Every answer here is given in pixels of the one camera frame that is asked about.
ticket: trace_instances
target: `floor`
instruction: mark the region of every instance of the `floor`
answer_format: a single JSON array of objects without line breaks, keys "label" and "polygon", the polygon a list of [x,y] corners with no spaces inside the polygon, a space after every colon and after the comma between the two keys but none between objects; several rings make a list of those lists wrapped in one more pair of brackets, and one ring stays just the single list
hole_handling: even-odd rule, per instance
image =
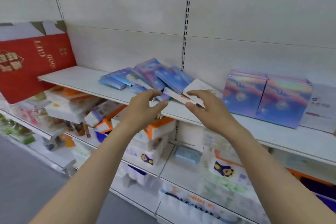
[{"label": "floor", "polygon": [[[0,224],[28,223],[67,180],[0,137]],[[109,193],[97,220],[97,224],[105,223],[155,224],[157,221]]]}]

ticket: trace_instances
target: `cartoon character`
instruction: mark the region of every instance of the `cartoon character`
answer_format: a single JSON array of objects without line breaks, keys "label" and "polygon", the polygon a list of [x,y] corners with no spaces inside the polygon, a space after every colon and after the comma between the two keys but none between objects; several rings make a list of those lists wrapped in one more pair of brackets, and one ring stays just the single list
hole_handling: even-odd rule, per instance
[{"label": "cartoon character", "polygon": [[153,160],[150,159],[150,158],[148,158],[148,156],[147,156],[146,154],[141,154],[140,158],[141,158],[144,162],[153,165]]},{"label": "cartoon character", "polygon": [[222,166],[217,161],[215,163],[214,169],[222,176],[231,177],[234,174],[234,170],[230,166]]}]

